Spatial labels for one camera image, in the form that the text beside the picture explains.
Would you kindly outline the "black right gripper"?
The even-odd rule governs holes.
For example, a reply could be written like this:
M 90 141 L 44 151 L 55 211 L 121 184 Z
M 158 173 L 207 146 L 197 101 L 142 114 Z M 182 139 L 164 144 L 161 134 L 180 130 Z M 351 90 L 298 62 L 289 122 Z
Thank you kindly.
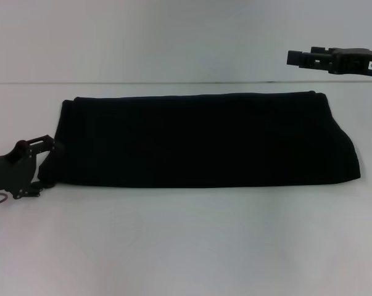
M 324 70 L 335 75 L 372 76 L 372 51 L 360 48 L 311 47 L 310 52 L 288 51 L 287 64 Z

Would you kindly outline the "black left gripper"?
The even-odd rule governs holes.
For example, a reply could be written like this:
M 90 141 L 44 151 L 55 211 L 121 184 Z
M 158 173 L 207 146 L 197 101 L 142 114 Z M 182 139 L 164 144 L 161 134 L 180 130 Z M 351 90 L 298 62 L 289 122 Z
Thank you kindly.
M 63 155 L 65 147 L 49 135 L 21 140 L 6 155 L 0 156 L 0 191 L 12 194 L 14 199 L 39 197 L 41 192 L 53 188 L 54 183 L 32 182 L 36 170 L 36 155 L 50 152 Z

